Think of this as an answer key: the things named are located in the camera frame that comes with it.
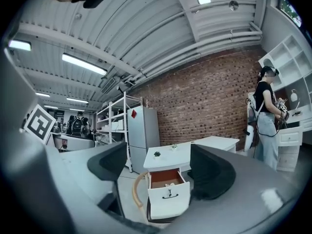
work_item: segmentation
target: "window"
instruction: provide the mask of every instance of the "window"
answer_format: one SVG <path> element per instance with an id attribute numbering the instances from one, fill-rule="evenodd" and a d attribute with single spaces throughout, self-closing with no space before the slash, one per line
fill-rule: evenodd
<path id="1" fill-rule="evenodd" d="M 299 28 L 301 27 L 301 18 L 294 10 L 294 8 L 290 5 L 288 0 L 279 0 L 279 9 L 284 12 L 289 18 L 291 18 Z"/>

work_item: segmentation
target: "white refrigerator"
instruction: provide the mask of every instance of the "white refrigerator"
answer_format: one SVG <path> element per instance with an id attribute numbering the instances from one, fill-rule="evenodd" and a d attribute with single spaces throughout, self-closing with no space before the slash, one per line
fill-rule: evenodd
<path id="1" fill-rule="evenodd" d="M 132 169 L 140 174 L 147 151 L 160 146 L 157 111 L 138 106 L 127 111 L 128 136 Z"/>

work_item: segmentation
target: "red brick wall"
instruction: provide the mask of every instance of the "red brick wall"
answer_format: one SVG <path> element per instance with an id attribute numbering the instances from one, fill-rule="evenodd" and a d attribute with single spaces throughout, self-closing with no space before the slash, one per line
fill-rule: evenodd
<path id="1" fill-rule="evenodd" d="M 254 91 L 261 46 L 222 51 L 169 71 L 131 92 L 157 109 L 161 145 L 208 136 L 240 139 L 244 147 L 247 107 Z"/>

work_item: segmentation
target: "cabinet drawer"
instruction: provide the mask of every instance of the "cabinet drawer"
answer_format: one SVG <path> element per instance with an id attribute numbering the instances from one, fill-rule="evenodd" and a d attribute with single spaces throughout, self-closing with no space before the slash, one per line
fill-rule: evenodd
<path id="1" fill-rule="evenodd" d="M 148 196 L 151 219 L 179 216 L 189 207 L 190 183 L 179 169 L 151 172 Z"/>
<path id="2" fill-rule="evenodd" d="M 297 154 L 279 154 L 277 166 L 279 168 L 295 169 L 297 160 L 298 160 L 298 153 Z"/>
<path id="3" fill-rule="evenodd" d="M 312 118 L 300 121 L 300 126 L 303 127 L 303 132 L 312 130 Z"/>
<path id="4" fill-rule="evenodd" d="M 302 127 L 281 129 L 277 134 L 278 146 L 301 146 Z"/>
<path id="5" fill-rule="evenodd" d="M 280 146 L 278 147 L 278 155 L 281 154 L 297 154 L 300 146 Z"/>

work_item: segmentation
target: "small plant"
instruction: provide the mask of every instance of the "small plant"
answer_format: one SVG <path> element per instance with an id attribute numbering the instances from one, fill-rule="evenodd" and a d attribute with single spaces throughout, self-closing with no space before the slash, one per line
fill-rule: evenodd
<path id="1" fill-rule="evenodd" d="M 154 152 L 154 156 L 155 157 L 159 157 L 160 156 L 160 152 Z"/>

